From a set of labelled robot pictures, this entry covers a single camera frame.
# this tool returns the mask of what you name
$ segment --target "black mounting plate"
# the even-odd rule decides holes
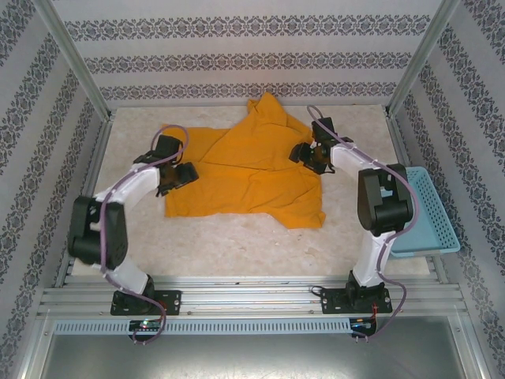
[[[114,292],[112,304],[110,305],[110,314],[112,316],[161,316],[161,311],[157,306],[152,306],[147,313],[138,313],[135,310],[129,310],[115,306],[117,296],[121,296],[119,291]],[[154,300],[159,302],[166,311],[167,316],[178,316],[181,310],[181,296],[180,291],[155,291]]]
[[[375,299],[373,303],[377,306],[377,313],[391,313],[393,306],[389,291],[384,288],[381,299]],[[362,304],[361,306],[352,306],[345,288],[323,288],[320,292],[321,308],[323,314],[369,314],[373,312],[373,304]]]

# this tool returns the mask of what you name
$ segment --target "patterned wallpaper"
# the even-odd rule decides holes
[[[0,0],[0,378],[54,284],[101,122],[33,4]]]
[[[54,0],[111,107],[386,104],[440,0]]]
[[[505,377],[505,2],[458,6],[397,115],[462,249],[443,257],[460,283],[492,377]]]

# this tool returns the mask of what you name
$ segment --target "metal corner post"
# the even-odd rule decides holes
[[[52,0],[34,0],[33,3],[58,44],[61,52],[65,56],[66,61],[69,63],[70,68],[75,73],[77,80],[91,100],[100,119],[102,121],[108,119],[110,109],[93,80],[86,63],[84,63],[84,59],[80,56],[79,51],[72,41],[72,37],[66,29],[65,24],[58,15]]]
[[[432,18],[432,22],[428,26],[428,30],[426,30],[421,43],[417,47],[416,52],[410,60],[402,79],[396,86],[395,92],[387,105],[387,114],[389,116],[394,117],[394,115],[398,113],[403,100],[409,93],[412,84],[416,80],[417,75],[421,71],[426,59],[436,45],[436,41],[459,3],[460,0],[442,0],[440,3],[438,10]]]

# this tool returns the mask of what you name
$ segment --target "white patterned wall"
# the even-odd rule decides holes
[[[460,283],[492,377],[505,377],[505,0],[464,0],[398,113],[461,243]]]
[[[386,104],[440,0],[55,0],[111,107]]]
[[[65,250],[101,122],[29,0],[0,0],[0,379]]]

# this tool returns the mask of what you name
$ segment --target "ventilated metal strip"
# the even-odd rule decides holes
[[[56,321],[55,335],[116,336],[128,333],[128,320],[60,320]],[[165,335],[258,335],[258,334],[321,334],[350,333],[349,318],[315,320],[169,320]]]

